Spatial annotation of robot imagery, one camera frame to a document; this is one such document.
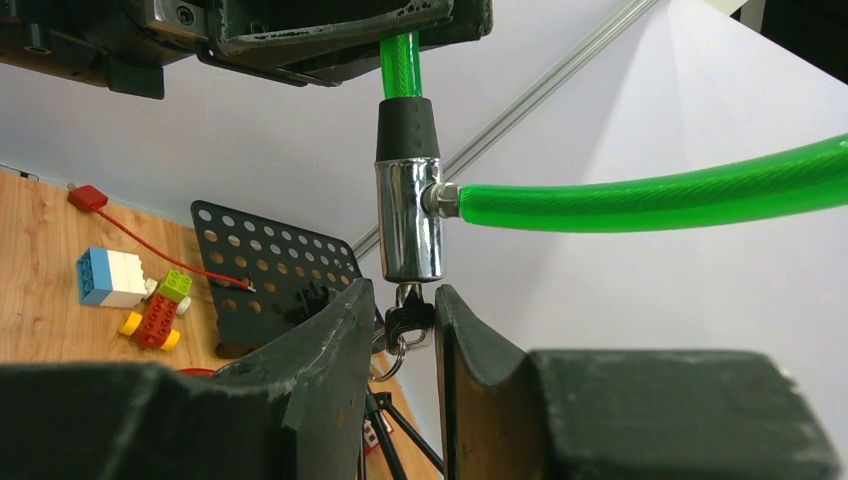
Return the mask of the red cable lock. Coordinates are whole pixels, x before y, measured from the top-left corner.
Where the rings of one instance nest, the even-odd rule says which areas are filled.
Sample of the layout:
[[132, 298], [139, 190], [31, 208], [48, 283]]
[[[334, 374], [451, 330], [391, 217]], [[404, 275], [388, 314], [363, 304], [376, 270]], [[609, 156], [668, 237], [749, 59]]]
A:
[[215, 371], [210, 370], [210, 369], [205, 369], [205, 368], [185, 368], [185, 369], [179, 369], [178, 373], [181, 373], [181, 374], [187, 375], [187, 376], [196, 376], [196, 377], [208, 378], [208, 377], [212, 377], [215, 374]]

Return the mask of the green cable lock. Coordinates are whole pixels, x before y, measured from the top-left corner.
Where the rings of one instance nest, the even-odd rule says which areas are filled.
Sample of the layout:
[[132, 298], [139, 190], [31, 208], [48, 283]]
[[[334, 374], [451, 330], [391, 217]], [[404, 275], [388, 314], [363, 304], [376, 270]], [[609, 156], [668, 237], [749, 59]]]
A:
[[836, 136], [760, 158], [638, 180], [560, 187], [459, 186], [441, 178], [431, 102], [381, 70], [375, 172], [383, 277], [443, 275], [442, 223], [559, 233], [712, 227], [842, 207], [847, 139]]

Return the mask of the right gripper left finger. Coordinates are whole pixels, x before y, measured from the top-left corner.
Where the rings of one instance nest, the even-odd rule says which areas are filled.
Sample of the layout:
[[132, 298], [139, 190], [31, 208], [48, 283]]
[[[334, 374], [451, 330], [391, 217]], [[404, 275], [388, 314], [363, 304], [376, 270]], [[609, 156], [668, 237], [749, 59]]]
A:
[[160, 363], [1, 369], [5, 479], [351, 479], [374, 326], [358, 279], [210, 377]]

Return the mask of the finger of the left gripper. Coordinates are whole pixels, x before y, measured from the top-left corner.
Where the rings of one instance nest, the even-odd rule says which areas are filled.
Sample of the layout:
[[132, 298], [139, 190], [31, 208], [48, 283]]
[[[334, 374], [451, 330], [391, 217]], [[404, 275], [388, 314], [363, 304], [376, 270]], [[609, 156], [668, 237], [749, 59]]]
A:
[[452, 1], [216, 1], [209, 42], [225, 56], [305, 58], [434, 26]]
[[377, 41], [294, 59], [262, 52], [247, 58], [225, 56], [208, 40], [198, 49], [201, 62], [218, 68], [292, 86], [336, 87], [376, 69], [390, 85], [413, 88], [420, 80], [419, 55], [424, 50], [472, 42], [488, 35], [494, 24], [492, 2], [445, 0], [454, 3], [450, 16], [419, 30], [396, 33]]

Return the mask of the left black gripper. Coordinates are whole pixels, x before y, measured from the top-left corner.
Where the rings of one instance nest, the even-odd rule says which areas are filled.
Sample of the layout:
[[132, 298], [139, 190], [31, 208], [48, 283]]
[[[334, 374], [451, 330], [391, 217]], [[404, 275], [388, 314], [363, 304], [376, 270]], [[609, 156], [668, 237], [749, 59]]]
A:
[[161, 100], [164, 68], [207, 44], [214, 1], [1, 4], [5, 65]]

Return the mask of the red tag with cord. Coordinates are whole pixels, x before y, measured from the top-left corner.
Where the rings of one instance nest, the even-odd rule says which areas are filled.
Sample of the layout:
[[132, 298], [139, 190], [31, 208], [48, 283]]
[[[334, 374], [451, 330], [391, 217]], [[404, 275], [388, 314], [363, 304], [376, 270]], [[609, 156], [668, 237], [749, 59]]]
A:
[[192, 273], [206, 277], [209, 280], [227, 282], [230, 287], [234, 287], [251, 293], [257, 292], [256, 288], [250, 281], [238, 280], [234, 277], [213, 273], [203, 268], [191, 266], [159, 250], [154, 245], [150, 244], [148, 241], [146, 241], [141, 236], [132, 231], [129, 227], [120, 222], [118, 219], [108, 214], [104, 210], [104, 208], [109, 203], [109, 197], [93, 185], [77, 186], [73, 183], [69, 183], [67, 185], [67, 191], [67, 201], [74, 208], [85, 214], [94, 214], [96, 216], [99, 216], [100, 218], [102, 218], [103, 220], [105, 220], [106, 222], [126, 234], [128, 237], [133, 239], [143, 248], [147, 249], [148, 251], [152, 252], [154, 255], [167, 261], [168, 263], [183, 268]]

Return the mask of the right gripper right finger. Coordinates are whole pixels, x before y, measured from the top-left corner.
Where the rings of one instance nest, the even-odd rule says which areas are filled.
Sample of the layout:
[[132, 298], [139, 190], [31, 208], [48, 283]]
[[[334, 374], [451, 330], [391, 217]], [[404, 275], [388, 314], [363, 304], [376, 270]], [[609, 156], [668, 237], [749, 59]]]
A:
[[448, 479], [836, 479], [797, 383], [738, 350], [524, 351], [435, 294]]

